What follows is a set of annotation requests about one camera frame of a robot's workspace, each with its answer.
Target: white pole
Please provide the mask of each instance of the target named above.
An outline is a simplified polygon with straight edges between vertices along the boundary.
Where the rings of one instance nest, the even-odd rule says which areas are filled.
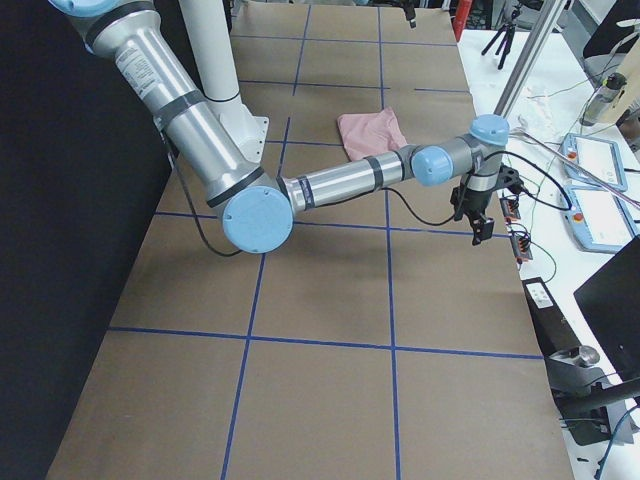
[[[222,0],[180,0],[209,106],[248,160],[260,162],[268,119],[242,103]]]

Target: table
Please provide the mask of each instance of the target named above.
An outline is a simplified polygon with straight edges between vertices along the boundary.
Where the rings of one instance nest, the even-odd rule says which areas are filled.
[[[468,129],[448,13],[416,13],[414,30],[390,8],[239,13],[243,99],[270,117],[265,170],[345,162],[342,113],[392,106],[416,143]],[[398,188],[442,219],[456,183]],[[212,241],[230,248],[196,198]],[[497,230],[472,247],[467,224],[422,228],[378,192],[301,215],[275,252],[222,260],[172,178],[50,478],[568,480]]]
[[[527,33],[516,33],[512,52],[507,59],[505,67],[502,71],[498,71],[496,68],[497,57],[492,55],[493,52],[485,57],[480,55],[480,51],[489,42],[493,34],[494,32],[465,31],[460,42],[462,62],[469,88],[473,95],[474,106],[479,114],[493,112],[528,35]],[[565,93],[536,99],[527,98],[549,95],[560,89],[572,87],[583,80],[583,83]],[[576,118],[592,92],[590,83],[586,81],[584,72],[574,59],[562,36],[560,34],[552,34],[540,54],[540,58],[527,81],[525,90],[509,117],[509,121],[512,127],[518,126],[518,117],[522,116],[528,119],[532,130],[530,133],[534,136],[544,141],[560,142],[564,134],[571,129],[574,132],[579,130],[579,126],[575,125]],[[603,127],[606,127],[606,125],[585,128],[584,133],[597,132]],[[597,136],[616,141],[620,146],[624,166],[638,168],[638,161],[615,127],[603,130]],[[539,166],[545,169],[551,161],[551,155],[544,153],[538,147],[526,145],[519,140],[512,139],[508,148],[535,160]],[[523,175],[533,179],[539,178],[539,174],[531,168],[522,163],[516,163],[516,160],[513,161],[514,166]],[[556,179],[566,179],[564,170],[557,161],[553,162],[549,172]],[[640,178],[634,175],[628,175],[627,178],[629,180],[629,195],[633,198],[640,197]],[[551,182],[546,182],[541,191],[541,198],[548,202],[559,204],[558,197],[555,187]],[[602,355],[601,348],[575,302],[573,292],[611,256],[580,251],[570,232],[568,232],[566,222],[560,212],[544,206],[538,206],[533,212],[533,202],[528,198],[522,199],[520,210],[525,226],[531,227],[533,222],[534,241],[546,248],[558,264],[558,272],[553,280],[547,284],[547,287],[581,342],[595,346]],[[634,218],[640,218],[640,212],[634,209],[630,211]],[[541,276],[543,279],[549,278],[553,268],[551,261],[544,253],[536,250],[535,247],[533,248],[534,261],[523,264],[520,271],[521,277],[523,279],[537,276]],[[614,369],[608,359],[604,355],[602,356],[603,360],[599,366],[605,373],[613,372]],[[638,462],[638,458],[640,458],[640,436],[636,435],[635,440],[636,443],[633,446],[616,446],[614,448],[607,462],[603,478],[608,480],[640,478],[640,462]],[[602,457],[606,445],[597,444],[589,447],[579,447],[573,442],[569,434],[565,435],[565,441],[576,479],[592,479],[595,472],[595,462]],[[588,458],[590,462],[578,462],[577,457]]]

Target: water bottle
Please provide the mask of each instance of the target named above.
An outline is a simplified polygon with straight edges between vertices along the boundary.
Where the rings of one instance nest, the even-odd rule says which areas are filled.
[[[580,123],[587,127],[595,125],[600,115],[609,108],[611,102],[626,84],[627,79],[621,73],[616,72],[609,75],[589,102],[589,105],[587,105],[584,115],[580,117]]]

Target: white desk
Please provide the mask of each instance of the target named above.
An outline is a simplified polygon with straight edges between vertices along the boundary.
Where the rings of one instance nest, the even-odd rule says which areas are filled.
[[[499,42],[496,42],[486,56],[480,55],[494,33],[466,30],[459,43],[462,63],[478,114],[493,112],[528,35],[527,33],[516,33],[511,54],[507,58],[504,69],[500,71],[497,69],[499,57],[494,55]],[[571,87],[582,80],[586,80],[586,76],[564,39],[559,34],[552,35],[540,54],[518,103],[509,116],[508,120],[511,126],[519,126],[518,118],[524,117],[529,124],[529,132],[535,137],[549,142],[562,141],[564,135],[569,131],[578,132],[580,125],[576,119],[584,103],[593,92],[589,82],[552,97],[527,97],[549,95],[560,89]],[[606,125],[584,128],[583,133],[596,132],[604,126]],[[625,167],[636,169],[639,167],[638,161],[627,147],[617,128],[604,130],[598,133],[597,137],[618,143]],[[535,161],[543,169],[546,169],[552,160],[552,155],[539,147],[527,145],[520,140],[512,139],[508,149]],[[536,182],[540,181],[541,175],[528,165],[517,159],[512,159],[512,162],[522,175]],[[553,161],[549,173],[561,183],[567,179],[560,162],[557,160]],[[640,198],[640,175],[630,174],[627,178],[629,180],[628,194],[632,198]],[[561,204],[557,189],[549,181],[543,184],[540,198],[547,202]],[[640,218],[639,211],[633,208],[630,208],[630,211],[634,218]],[[613,367],[602,354],[602,349],[597,344],[573,297],[573,292],[609,260],[611,255],[580,251],[568,231],[562,213],[557,210],[538,205],[534,211],[533,201],[522,196],[520,212],[523,217],[522,223],[527,228],[531,227],[533,222],[533,240],[547,249],[557,262],[558,272],[555,278],[547,284],[547,287],[580,341],[599,349],[603,359],[598,366],[605,373],[613,372]],[[537,276],[543,279],[549,278],[553,271],[551,260],[535,246],[532,248],[534,260],[523,264],[520,271],[521,278],[527,279]],[[617,377],[610,378],[612,383],[619,382]],[[603,479],[640,479],[640,435],[636,435],[635,440],[636,443],[631,446],[614,446],[607,461]],[[597,469],[597,461],[602,458],[606,443],[580,447],[575,444],[568,432],[565,432],[565,442],[576,480],[593,479]],[[578,457],[589,459],[589,462],[578,462]]]

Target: light blue joint cap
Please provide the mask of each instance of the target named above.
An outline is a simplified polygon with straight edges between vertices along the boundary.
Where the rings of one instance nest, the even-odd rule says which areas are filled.
[[[270,252],[282,245],[291,233],[291,204],[275,188],[245,188],[227,203],[222,228],[227,238],[241,250]]]
[[[118,4],[119,0],[49,0],[49,3],[72,17],[97,17],[104,15]]]
[[[440,185],[453,175],[453,160],[441,147],[426,147],[411,159],[413,175],[425,187]]]
[[[504,147],[509,141],[509,122],[500,115],[480,115],[471,122],[469,133],[483,143]]]

